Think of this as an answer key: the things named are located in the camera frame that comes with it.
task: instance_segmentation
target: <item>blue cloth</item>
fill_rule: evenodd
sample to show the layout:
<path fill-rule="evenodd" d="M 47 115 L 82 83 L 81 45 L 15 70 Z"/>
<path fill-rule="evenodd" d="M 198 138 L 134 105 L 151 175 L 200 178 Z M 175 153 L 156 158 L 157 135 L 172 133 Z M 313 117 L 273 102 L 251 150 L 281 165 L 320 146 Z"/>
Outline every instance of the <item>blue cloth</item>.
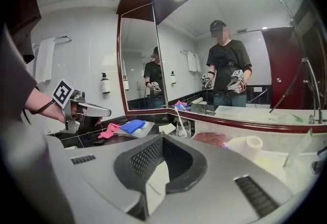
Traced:
<path fill-rule="evenodd" d="M 185 105 L 185 104 L 177 104 L 177 105 L 173 105 L 173 107 L 177 107 L 177 109 L 179 110 L 179 111 L 185 111 L 182 107 L 181 107 L 181 105 L 187 110 L 188 109 L 188 105 Z"/>
<path fill-rule="evenodd" d="M 145 121 L 143 120 L 132 120 L 129 123 L 124 124 L 123 126 L 119 127 L 119 129 L 122 129 L 123 131 L 132 134 L 137 129 L 140 129 L 144 126 Z"/>
<path fill-rule="evenodd" d="M 232 91 L 217 93 L 214 98 L 214 105 L 246 107 L 246 91 L 242 93 Z"/>

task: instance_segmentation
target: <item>white towel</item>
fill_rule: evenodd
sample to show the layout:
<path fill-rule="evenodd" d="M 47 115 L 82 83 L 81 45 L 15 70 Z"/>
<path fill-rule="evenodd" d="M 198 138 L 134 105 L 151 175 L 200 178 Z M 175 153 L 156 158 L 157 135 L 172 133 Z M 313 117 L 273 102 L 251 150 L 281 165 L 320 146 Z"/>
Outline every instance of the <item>white towel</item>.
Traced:
<path fill-rule="evenodd" d="M 194 55 L 195 55 L 196 69 L 197 71 L 201 72 L 200 57 L 197 54 Z"/>
<path fill-rule="evenodd" d="M 191 52 L 188 52 L 188 64 L 189 64 L 189 71 L 196 71 L 196 61 L 194 54 Z"/>
<path fill-rule="evenodd" d="M 35 80 L 37 83 L 51 80 L 52 57 L 55 48 L 55 38 L 41 41 L 35 67 Z"/>

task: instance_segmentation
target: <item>person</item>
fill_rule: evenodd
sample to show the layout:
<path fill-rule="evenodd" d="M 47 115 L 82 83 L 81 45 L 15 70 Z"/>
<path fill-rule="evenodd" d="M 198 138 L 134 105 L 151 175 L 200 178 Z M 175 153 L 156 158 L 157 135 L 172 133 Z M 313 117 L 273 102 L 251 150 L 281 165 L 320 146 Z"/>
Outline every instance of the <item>person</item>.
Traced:
<path fill-rule="evenodd" d="M 229 31 L 223 21 L 215 20 L 210 25 L 213 38 L 217 38 L 217 44 L 210 51 L 207 61 L 209 76 L 216 80 L 214 85 L 214 105 L 221 106 L 246 106 L 246 85 L 252 74 L 252 64 L 244 44 L 238 40 L 229 38 Z M 231 80 L 231 75 L 236 70 L 243 70 L 244 81 L 238 89 L 231 91 L 227 85 Z"/>
<path fill-rule="evenodd" d="M 153 61 L 145 65 L 144 78 L 146 87 L 150 89 L 151 107 L 152 109 L 159 109 L 165 104 L 165 96 L 158 47 L 153 50 L 153 59 Z M 161 92 L 156 93 L 154 91 L 153 82 L 158 83 Z"/>

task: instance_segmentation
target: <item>white paper roll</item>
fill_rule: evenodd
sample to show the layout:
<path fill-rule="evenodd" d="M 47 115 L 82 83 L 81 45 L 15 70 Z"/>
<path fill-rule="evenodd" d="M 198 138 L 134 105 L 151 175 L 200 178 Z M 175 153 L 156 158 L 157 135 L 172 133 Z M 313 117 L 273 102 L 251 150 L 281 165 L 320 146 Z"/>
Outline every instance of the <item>white paper roll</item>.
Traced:
<path fill-rule="evenodd" d="M 250 161 L 254 161 L 263 145 L 262 139 L 257 136 L 234 138 L 226 143 L 227 148 L 241 154 Z"/>
<path fill-rule="evenodd" d="M 198 99 L 195 99 L 195 100 L 192 101 L 191 103 L 192 103 L 192 104 L 198 104 L 198 103 L 200 103 L 201 101 L 203 101 L 203 98 L 202 98 L 202 97 L 200 97 L 200 98 L 198 98 Z"/>

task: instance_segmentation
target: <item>black t-shirt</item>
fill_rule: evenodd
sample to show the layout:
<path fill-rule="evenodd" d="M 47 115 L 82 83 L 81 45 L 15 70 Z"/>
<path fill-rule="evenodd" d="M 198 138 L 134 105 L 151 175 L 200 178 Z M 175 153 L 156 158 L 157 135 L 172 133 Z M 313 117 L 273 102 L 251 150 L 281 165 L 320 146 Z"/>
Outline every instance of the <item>black t-shirt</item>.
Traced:
<path fill-rule="evenodd" d="M 244 44 L 238 40 L 232 40 L 227 45 L 216 44 L 209 51 L 207 66 L 214 65 L 216 80 L 214 92 L 227 91 L 232 73 L 236 70 L 252 71 L 251 61 Z"/>
<path fill-rule="evenodd" d="M 161 89 L 160 95 L 164 94 L 164 84 L 162 82 L 161 65 L 155 62 L 149 62 L 145 65 L 144 78 L 150 77 L 150 83 L 157 82 Z"/>

